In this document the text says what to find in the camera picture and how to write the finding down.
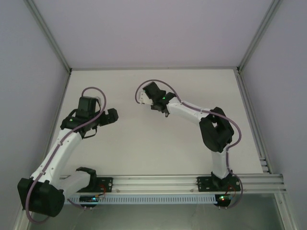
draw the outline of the enclosure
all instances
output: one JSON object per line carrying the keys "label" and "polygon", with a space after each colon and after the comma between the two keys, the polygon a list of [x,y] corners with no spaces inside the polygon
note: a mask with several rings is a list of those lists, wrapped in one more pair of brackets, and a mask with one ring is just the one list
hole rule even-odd
{"label": "enclosure", "polygon": [[[3,1],[1,229],[305,229],[306,9],[304,0]],[[243,184],[236,207],[219,210],[223,193],[200,192],[213,162],[199,127],[135,103],[149,79],[238,124],[242,140],[229,151]],[[119,118],[82,140],[61,178],[93,168],[112,178],[112,192],[93,210],[66,201],[31,224],[17,184],[89,86]]]}

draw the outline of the robotic arm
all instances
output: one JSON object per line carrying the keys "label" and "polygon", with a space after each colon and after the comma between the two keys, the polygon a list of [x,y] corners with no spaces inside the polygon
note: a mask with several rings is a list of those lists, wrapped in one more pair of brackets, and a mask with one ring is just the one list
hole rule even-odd
{"label": "robotic arm", "polygon": [[[96,103],[99,104],[97,98],[82,96],[79,99],[78,109],[74,109],[62,121],[56,143],[44,161],[30,179],[20,180],[17,187],[24,209],[27,210],[28,196],[29,211],[55,217],[62,210],[65,200],[72,194],[85,187],[89,190],[95,187],[97,177],[93,169],[81,167],[68,178],[59,178],[69,157],[82,139],[94,136],[98,127],[118,120],[116,109],[108,109],[108,114],[102,110],[96,112]],[[90,130],[95,130],[95,134],[86,137]]]}
{"label": "robotic arm", "polygon": [[[199,125],[205,146],[211,150],[213,160],[212,181],[217,189],[227,188],[229,178],[232,176],[226,165],[226,148],[232,142],[234,130],[229,121],[202,111],[211,111],[225,116],[221,108],[201,109],[195,105],[184,102],[172,92],[160,90],[155,82],[143,87],[138,100],[142,104],[151,105],[152,110],[157,110],[168,117],[170,114],[178,115],[188,121]],[[190,107],[199,108],[199,112]]]}

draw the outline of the white table surface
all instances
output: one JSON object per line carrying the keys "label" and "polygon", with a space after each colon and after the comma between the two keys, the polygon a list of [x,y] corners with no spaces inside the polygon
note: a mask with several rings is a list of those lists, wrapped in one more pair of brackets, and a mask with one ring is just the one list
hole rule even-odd
{"label": "white table surface", "polygon": [[[73,71],[60,112],[62,120],[78,107],[84,88],[96,86],[107,97],[106,108],[116,108],[116,123],[99,127],[97,135],[83,140],[63,169],[69,175],[78,167],[95,169],[99,175],[209,174],[210,151],[200,128],[180,117],[165,115],[134,101],[136,88],[148,79],[169,83],[181,99],[204,108],[222,108],[242,130],[242,141],[230,150],[235,173],[262,173],[239,88],[232,69],[196,70],[100,70]],[[158,84],[161,89],[169,90]],[[89,90],[86,95],[100,96]]]}

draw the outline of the red wire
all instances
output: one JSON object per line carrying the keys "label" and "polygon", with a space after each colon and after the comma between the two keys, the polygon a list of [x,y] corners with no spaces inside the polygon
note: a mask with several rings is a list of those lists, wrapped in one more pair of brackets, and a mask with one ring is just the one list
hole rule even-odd
{"label": "red wire", "polygon": [[104,199],[106,198],[106,187],[103,185],[103,184],[100,184],[99,187],[103,188],[104,189]]}
{"label": "red wire", "polygon": [[235,192],[235,194],[233,195],[233,197],[235,197],[236,196],[236,189],[235,189],[235,187],[233,186],[233,185],[228,185],[228,188],[227,188],[227,192],[225,193],[225,195],[229,192],[229,189],[230,188],[232,188],[233,190],[234,190],[234,192]]}

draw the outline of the white cable tray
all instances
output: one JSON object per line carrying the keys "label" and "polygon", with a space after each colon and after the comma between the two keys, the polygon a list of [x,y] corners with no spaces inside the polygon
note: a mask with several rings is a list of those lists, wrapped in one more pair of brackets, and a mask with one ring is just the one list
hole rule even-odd
{"label": "white cable tray", "polygon": [[106,195],[98,202],[79,202],[80,195],[70,197],[76,204],[82,205],[149,205],[149,204],[216,204],[215,195]]}

